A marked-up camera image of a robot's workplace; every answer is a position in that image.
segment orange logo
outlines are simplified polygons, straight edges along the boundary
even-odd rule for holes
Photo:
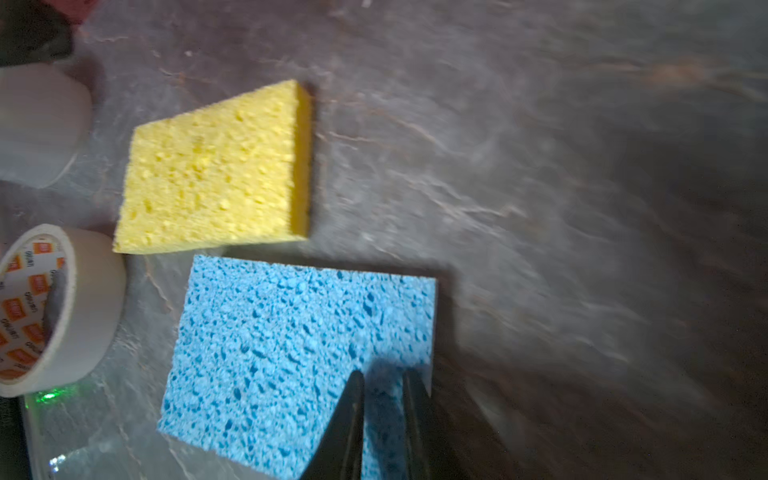
[[[3,300],[2,308],[5,310],[5,315],[8,315],[8,318],[11,319],[12,322],[27,316],[22,308],[22,301],[18,298]]]
[[[18,370],[13,370],[13,369],[0,370],[0,379],[4,379],[4,380],[17,379],[22,375],[24,375],[24,372],[19,372]]]
[[[38,254],[38,253],[53,253],[53,243],[33,243],[32,244],[32,250]]]
[[[37,361],[37,359],[34,356],[26,353],[22,349],[11,350],[10,352],[7,352],[5,355],[25,365],[33,365]]]
[[[45,279],[45,274],[29,276],[29,289],[35,295],[48,292],[48,281]]]
[[[16,255],[13,257],[13,260],[8,264],[8,268],[5,269],[6,272],[12,272],[14,270],[21,270],[22,269],[22,258],[19,255]]]
[[[43,329],[40,328],[39,323],[23,326],[22,331],[27,338],[35,343],[43,343],[45,341],[45,338],[43,337]]]

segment white cylindrical object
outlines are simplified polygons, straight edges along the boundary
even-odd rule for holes
[[[52,247],[46,247],[47,238]],[[35,302],[41,300],[35,295],[47,292],[51,279],[48,272],[34,268],[51,260],[60,262],[53,263],[58,268],[67,265],[65,299],[50,339],[36,355],[41,308]],[[0,290],[0,334],[5,341],[0,346],[0,396],[50,389],[87,375],[106,353],[122,311],[125,267],[122,255],[112,252],[111,239],[87,230],[40,225],[16,240],[3,256],[0,272],[5,273]],[[31,291],[19,293],[24,289]]]
[[[0,180],[47,187],[91,126],[91,94],[51,65],[0,68]]]

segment white tape roll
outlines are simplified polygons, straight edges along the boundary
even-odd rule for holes
[[[65,299],[47,342],[41,317],[57,270]],[[14,397],[86,376],[118,326],[125,293],[122,255],[101,233],[40,225],[0,262],[0,396]]]

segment sponge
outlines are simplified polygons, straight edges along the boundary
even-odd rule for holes
[[[161,432],[282,480],[366,375],[362,478],[405,478],[402,372],[429,385],[435,280],[196,256]]]
[[[137,127],[114,251],[306,238],[310,124],[290,80]]]

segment gray marble surface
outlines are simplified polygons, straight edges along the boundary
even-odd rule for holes
[[[0,183],[0,241],[111,234],[135,126],[298,78],[311,240],[209,253],[437,276],[433,398],[473,478],[765,476],[766,14],[101,0],[61,64],[91,137],[53,187]],[[192,256],[126,257],[104,360],[27,398],[39,478],[260,477],[155,431]]]

